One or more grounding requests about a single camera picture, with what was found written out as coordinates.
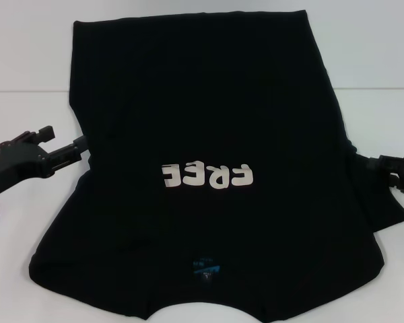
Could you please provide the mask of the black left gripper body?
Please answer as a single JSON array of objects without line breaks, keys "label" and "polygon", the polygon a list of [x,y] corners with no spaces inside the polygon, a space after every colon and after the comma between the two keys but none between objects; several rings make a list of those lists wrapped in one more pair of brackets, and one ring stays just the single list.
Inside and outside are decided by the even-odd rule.
[{"label": "black left gripper body", "polygon": [[0,143],[0,194],[24,180],[49,178],[55,173],[48,164],[49,153],[28,142],[30,133]]}]

